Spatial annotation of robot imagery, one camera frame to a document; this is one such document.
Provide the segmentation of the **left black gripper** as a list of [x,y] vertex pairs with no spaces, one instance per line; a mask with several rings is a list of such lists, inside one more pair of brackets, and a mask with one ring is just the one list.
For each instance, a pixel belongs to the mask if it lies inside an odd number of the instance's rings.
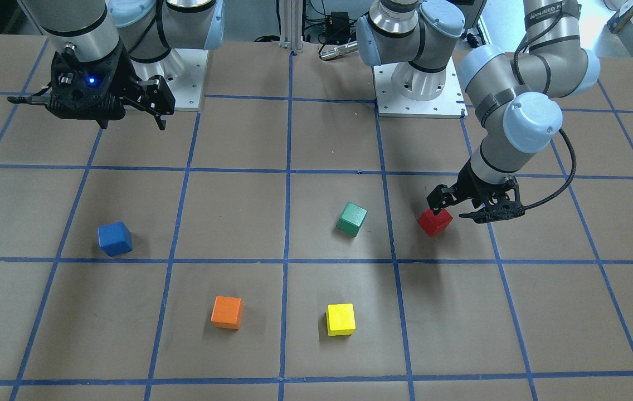
[[518,183],[513,175],[500,176],[491,183],[482,180],[472,167],[472,160],[457,175],[454,185],[437,185],[427,195],[427,203],[436,216],[450,206],[472,201],[474,208],[517,208]]

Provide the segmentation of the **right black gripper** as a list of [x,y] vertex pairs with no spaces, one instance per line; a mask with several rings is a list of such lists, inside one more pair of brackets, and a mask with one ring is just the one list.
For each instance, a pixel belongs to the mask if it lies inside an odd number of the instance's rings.
[[110,84],[110,93],[117,96],[123,105],[151,114],[159,130],[166,129],[166,116],[176,111],[176,98],[164,76],[141,76],[135,69],[125,47],[116,47],[115,73]]

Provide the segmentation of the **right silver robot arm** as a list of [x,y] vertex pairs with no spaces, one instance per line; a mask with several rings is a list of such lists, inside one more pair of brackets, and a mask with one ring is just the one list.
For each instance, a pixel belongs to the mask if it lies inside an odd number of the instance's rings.
[[224,38],[222,1],[25,1],[56,49],[51,81],[9,96],[67,120],[107,129],[129,109],[165,129],[176,111],[198,111],[209,52]]

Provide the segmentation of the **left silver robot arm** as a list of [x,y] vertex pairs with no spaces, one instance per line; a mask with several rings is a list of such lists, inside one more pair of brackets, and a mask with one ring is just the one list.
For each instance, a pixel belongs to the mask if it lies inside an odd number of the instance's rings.
[[[452,186],[428,195],[431,215],[470,200],[477,223],[522,216],[515,174],[562,132],[557,98],[597,81],[600,62],[581,46],[581,5],[525,1],[525,36],[512,56],[493,44],[470,51],[457,75],[486,135]],[[464,33],[465,17],[448,1],[375,1],[356,23],[357,45],[368,66],[396,64],[392,82],[416,101],[438,96],[446,66]]]

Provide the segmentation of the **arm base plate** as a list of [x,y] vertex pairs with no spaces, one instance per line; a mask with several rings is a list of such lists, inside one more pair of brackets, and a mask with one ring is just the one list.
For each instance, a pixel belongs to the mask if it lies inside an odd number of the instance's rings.
[[414,70],[407,62],[372,70],[380,116],[452,119],[468,114],[452,58],[435,74]]
[[145,63],[133,60],[142,79],[162,75],[176,99],[176,111],[199,111],[211,51],[172,49],[162,60]]

